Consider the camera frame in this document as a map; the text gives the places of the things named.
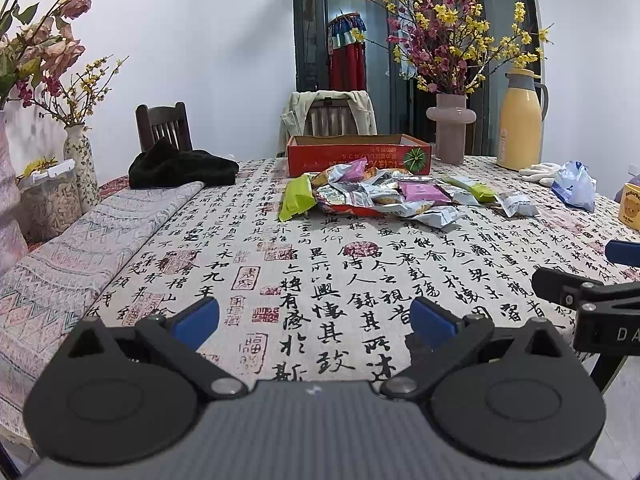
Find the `dried pink rose bouquet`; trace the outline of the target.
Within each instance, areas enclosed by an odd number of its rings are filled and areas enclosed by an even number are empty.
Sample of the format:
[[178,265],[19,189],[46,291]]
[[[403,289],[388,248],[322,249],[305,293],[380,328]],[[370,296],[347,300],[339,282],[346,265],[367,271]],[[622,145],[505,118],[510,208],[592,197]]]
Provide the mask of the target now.
[[37,3],[1,0],[2,105],[19,102],[66,128],[85,127],[126,63],[107,55],[73,70],[86,47],[74,35],[72,21],[91,6],[92,0],[54,0],[40,11]]

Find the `red cardboard snack box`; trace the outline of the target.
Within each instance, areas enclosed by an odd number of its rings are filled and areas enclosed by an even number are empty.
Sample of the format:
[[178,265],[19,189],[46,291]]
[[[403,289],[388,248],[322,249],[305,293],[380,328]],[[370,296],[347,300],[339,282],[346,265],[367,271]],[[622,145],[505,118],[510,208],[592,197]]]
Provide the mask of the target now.
[[367,159],[367,167],[405,169],[427,176],[432,146],[406,134],[389,136],[292,136],[286,146],[288,175],[299,177],[338,164]]

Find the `red and yellow flower branches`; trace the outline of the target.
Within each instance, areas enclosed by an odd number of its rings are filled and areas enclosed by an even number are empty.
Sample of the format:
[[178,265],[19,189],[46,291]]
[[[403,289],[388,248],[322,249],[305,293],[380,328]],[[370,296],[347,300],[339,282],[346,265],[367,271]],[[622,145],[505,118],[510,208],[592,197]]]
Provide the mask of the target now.
[[499,67],[524,70],[544,59],[549,31],[526,23],[523,1],[510,7],[510,30],[497,36],[483,0],[366,0],[387,15],[386,44],[401,76],[433,94],[467,96]]

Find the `red hanging garment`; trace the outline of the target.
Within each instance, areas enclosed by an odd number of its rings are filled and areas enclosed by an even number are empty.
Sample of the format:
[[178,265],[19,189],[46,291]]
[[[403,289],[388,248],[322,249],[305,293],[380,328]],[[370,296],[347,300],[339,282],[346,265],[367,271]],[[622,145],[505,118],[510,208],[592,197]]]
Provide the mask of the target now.
[[329,22],[329,81],[332,90],[367,89],[366,30],[358,12],[341,14]]

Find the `red silver snack bag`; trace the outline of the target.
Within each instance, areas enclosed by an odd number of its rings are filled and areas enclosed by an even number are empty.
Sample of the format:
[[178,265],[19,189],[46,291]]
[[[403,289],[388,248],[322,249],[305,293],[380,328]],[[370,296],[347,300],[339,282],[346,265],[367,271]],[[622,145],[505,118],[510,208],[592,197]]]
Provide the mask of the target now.
[[402,203],[394,188],[381,188],[362,182],[333,182],[314,189],[314,198],[325,212],[352,214],[358,217],[376,217],[384,214],[387,206]]

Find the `blue white plastic bag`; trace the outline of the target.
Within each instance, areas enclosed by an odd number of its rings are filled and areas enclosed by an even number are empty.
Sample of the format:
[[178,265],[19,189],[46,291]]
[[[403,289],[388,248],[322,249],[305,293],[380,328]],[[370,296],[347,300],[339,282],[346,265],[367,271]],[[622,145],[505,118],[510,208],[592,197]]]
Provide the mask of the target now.
[[586,165],[570,160],[556,173],[551,191],[565,206],[592,214],[596,209],[596,183]]

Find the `white work gloves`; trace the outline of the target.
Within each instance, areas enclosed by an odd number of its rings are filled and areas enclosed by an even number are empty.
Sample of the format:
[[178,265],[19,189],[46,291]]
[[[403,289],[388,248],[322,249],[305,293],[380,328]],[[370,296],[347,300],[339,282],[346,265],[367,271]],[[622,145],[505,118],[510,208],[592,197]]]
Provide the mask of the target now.
[[523,181],[537,183],[545,188],[551,188],[559,174],[561,165],[554,162],[542,162],[528,168],[521,169],[518,175]]

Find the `silver snack packet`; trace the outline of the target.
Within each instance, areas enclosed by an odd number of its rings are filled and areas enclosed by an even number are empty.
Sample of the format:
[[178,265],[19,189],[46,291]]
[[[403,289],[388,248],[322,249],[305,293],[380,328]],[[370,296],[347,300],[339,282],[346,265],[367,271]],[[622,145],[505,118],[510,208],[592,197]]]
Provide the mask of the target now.
[[537,206],[525,194],[520,192],[499,193],[496,200],[506,218],[534,218],[538,216]]

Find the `green snack packet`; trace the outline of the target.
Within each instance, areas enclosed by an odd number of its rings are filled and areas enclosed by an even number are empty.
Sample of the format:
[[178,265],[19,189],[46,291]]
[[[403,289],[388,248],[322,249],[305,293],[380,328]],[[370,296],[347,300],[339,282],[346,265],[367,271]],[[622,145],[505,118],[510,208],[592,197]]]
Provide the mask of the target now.
[[469,192],[480,204],[493,203],[496,200],[497,193],[487,184],[469,177],[453,176],[442,177],[442,180],[448,184],[463,188]]
[[309,177],[303,174],[286,185],[278,219],[281,222],[287,222],[299,214],[311,210],[316,206],[316,203]]

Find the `speckled white vase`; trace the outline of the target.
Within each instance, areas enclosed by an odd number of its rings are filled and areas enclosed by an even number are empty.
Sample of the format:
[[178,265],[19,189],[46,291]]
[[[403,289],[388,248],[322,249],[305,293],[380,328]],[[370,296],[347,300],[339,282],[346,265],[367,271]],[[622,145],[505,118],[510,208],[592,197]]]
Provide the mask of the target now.
[[86,214],[100,202],[96,167],[94,166],[91,144],[85,134],[85,126],[66,127],[63,155],[75,162],[76,184],[81,211]]

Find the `yellow bear print box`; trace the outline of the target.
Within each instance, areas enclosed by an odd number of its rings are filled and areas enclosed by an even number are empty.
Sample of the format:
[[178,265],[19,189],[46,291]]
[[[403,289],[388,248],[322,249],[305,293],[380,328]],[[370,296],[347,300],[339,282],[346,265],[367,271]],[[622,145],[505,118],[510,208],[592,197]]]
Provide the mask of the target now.
[[640,230],[640,186],[626,183],[620,196],[618,218],[628,228]]

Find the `black cloth bundle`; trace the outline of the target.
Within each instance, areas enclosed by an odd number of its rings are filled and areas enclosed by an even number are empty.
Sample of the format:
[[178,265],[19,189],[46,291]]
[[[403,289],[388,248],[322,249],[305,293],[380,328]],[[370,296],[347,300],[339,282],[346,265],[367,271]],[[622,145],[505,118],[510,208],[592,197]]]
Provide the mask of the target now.
[[166,139],[139,154],[128,170],[129,187],[178,188],[192,182],[202,182],[206,188],[234,185],[240,171],[231,159],[203,150],[179,151]]

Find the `dark wooden chair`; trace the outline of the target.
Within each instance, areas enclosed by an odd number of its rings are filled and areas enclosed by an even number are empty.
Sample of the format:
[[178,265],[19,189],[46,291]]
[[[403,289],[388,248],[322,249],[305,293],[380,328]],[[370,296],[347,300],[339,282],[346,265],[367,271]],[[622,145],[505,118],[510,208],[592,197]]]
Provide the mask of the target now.
[[136,108],[136,122],[142,152],[149,151],[160,139],[166,139],[180,152],[193,150],[183,102],[177,102],[174,106],[154,107],[140,104]]

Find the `calligraphy print tablecloth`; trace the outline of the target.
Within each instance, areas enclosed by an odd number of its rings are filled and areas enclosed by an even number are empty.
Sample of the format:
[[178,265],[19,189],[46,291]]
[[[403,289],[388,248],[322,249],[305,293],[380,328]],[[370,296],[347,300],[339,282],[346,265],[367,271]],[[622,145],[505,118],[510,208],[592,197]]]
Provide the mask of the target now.
[[490,157],[470,157],[461,166],[434,162],[432,171],[523,193],[538,214],[509,219],[495,208],[465,207],[444,230],[321,210],[282,222],[288,165],[247,162],[235,185],[201,190],[167,220],[91,313],[108,326],[131,326],[212,296],[220,322],[202,355],[244,382],[382,382],[409,363],[409,307],[416,297],[499,326],[541,316],[570,336],[572,311],[534,295],[536,269],[605,283],[638,278],[636,269],[605,258],[610,240],[639,237],[620,222],[609,198],[598,196],[590,213],[567,208]]

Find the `purple snack packet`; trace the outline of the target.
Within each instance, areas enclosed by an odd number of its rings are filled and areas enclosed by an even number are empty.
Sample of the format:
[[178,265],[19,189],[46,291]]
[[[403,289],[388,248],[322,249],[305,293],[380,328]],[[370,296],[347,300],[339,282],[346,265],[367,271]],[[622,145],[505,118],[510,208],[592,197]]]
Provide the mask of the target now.
[[431,183],[401,181],[399,189],[408,203],[430,202],[435,205],[448,205],[451,198]]

